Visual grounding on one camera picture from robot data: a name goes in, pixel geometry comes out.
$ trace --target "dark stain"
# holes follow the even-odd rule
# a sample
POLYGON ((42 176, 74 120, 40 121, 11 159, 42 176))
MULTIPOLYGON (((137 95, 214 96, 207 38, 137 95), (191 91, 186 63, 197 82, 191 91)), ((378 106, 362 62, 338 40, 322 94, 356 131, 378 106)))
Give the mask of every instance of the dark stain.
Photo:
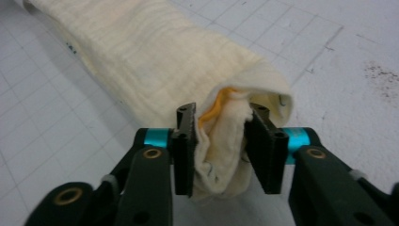
POLYGON ((67 44, 68 48, 71 50, 71 52, 76 54, 76 50, 74 50, 73 46, 71 44, 67 43, 67 42, 66 42, 66 44, 67 44))
POLYGON ((329 51, 335 51, 335 49, 330 48, 330 47, 328 47, 328 46, 325 46, 325 48, 328 49, 329 51))
POLYGON ((399 107, 399 75, 390 69, 383 68, 374 61, 368 62, 364 69, 369 84, 385 102, 399 107))
POLYGON ((282 105, 282 106, 287 106, 287 104, 282 102, 281 95, 279 95, 279 104, 282 105))

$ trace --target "white towel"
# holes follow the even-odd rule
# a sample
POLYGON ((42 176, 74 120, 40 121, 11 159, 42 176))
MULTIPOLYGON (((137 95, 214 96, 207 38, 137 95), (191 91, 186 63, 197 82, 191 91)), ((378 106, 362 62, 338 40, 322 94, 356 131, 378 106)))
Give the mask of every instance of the white towel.
POLYGON ((31 0, 49 15, 91 73, 143 127, 175 127, 175 109, 196 102, 194 197, 244 191, 248 103, 282 126, 292 108, 284 78, 262 57, 193 25, 165 0, 31 0))

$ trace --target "rolled towel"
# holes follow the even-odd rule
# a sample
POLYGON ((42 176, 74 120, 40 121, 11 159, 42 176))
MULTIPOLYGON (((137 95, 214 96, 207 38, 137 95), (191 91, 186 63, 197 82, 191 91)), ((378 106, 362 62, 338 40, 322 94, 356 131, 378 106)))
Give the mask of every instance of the rolled towel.
POLYGON ((175 109, 197 103, 194 198, 247 188, 249 102, 267 106, 277 126, 292 108, 289 86, 270 63, 166 0, 30 1, 141 126, 175 127, 175 109))

